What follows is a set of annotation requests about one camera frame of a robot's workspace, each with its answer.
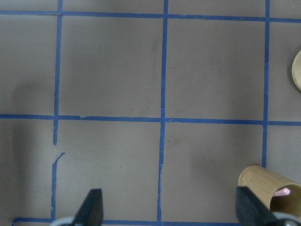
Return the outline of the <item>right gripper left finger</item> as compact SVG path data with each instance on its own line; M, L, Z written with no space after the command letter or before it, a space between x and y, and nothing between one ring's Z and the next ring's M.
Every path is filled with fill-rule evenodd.
M74 226L101 226L103 196L101 189L91 189L73 219Z

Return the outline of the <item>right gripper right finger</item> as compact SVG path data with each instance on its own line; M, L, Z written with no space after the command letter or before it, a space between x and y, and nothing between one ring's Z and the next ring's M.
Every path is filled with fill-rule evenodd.
M247 186L236 188L235 211L241 226L277 225L277 218Z

